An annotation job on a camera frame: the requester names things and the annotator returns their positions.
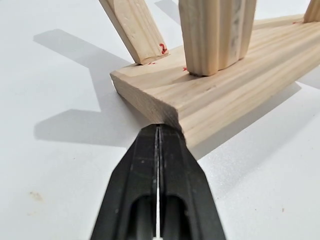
wooden leg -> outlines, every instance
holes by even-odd
[[[187,69],[211,76],[242,59],[251,38],[257,0],[180,0]]]
[[[148,64],[168,55],[144,0],[99,1],[137,64]]]
[[[320,0],[311,0],[304,15],[304,23],[320,22]]]

black clamp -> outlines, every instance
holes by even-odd
[[[152,240],[157,226],[163,240],[226,239],[203,170],[164,124],[143,128],[114,169],[91,240]]]

white table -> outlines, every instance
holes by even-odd
[[[309,0],[259,0],[256,18]],[[177,6],[147,0],[169,49]],[[132,59],[98,0],[0,0],[0,239],[88,240],[149,122],[109,72]],[[320,67],[191,149],[229,240],[320,238]]]

wood grain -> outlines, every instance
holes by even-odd
[[[248,50],[257,0],[180,0],[187,69],[211,76]]]
[[[193,147],[320,64],[320,22],[274,25],[254,30],[246,57],[212,76],[186,71],[183,46],[110,75],[129,103],[152,122],[181,129]]]
[[[304,15],[304,23],[320,22],[320,0],[311,0]]]
[[[144,0],[99,0],[137,64],[148,64],[169,54]]]

wooden stand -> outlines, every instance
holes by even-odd
[[[317,5],[310,5],[313,14]],[[303,15],[255,21],[245,58],[212,76],[188,72],[183,46],[110,75],[121,96],[153,123],[182,130],[192,147],[320,64],[320,22],[304,21]]]

